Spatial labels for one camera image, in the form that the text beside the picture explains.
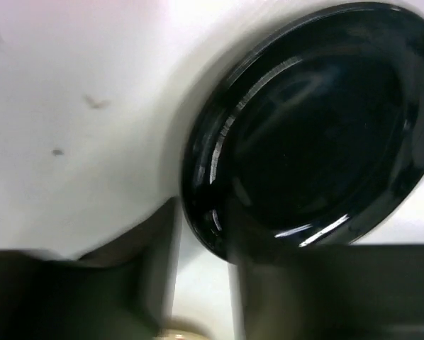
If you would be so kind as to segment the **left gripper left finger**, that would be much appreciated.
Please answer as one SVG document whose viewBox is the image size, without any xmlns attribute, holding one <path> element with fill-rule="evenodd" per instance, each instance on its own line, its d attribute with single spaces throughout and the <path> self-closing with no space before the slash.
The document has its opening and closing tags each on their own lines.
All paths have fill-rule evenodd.
<svg viewBox="0 0 424 340">
<path fill-rule="evenodd" d="M 177 199 L 77 260 L 0 249 L 0 339 L 154 339 L 174 272 Z"/>
</svg>

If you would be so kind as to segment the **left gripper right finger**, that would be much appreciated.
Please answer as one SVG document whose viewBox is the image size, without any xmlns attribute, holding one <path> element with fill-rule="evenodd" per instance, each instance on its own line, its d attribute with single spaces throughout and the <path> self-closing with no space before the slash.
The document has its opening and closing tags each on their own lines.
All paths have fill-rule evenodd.
<svg viewBox="0 0 424 340">
<path fill-rule="evenodd" d="M 424 339 L 424 245 L 297 247 L 226 205 L 243 339 Z"/>
</svg>

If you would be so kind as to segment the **black plate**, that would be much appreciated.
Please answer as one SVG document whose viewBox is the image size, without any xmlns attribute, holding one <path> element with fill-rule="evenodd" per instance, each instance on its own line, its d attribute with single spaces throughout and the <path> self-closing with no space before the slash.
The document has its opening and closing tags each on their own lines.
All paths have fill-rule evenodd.
<svg viewBox="0 0 424 340">
<path fill-rule="evenodd" d="M 424 176 L 424 17 L 338 4 L 283 25 L 241 57 L 184 148 L 184 212 L 228 258 L 229 201 L 255 234 L 304 247 L 350 243 Z"/>
</svg>

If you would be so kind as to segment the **cream plate with calligraphy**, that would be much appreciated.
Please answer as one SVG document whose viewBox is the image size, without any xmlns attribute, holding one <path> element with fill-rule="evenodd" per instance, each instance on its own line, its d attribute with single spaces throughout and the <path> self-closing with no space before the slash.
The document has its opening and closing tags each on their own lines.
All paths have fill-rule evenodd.
<svg viewBox="0 0 424 340">
<path fill-rule="evenodd" d="M 181 319 L 173 319 L 154 339 L 211 340 L 211 335 L 197 324 Z"/>
</svg>

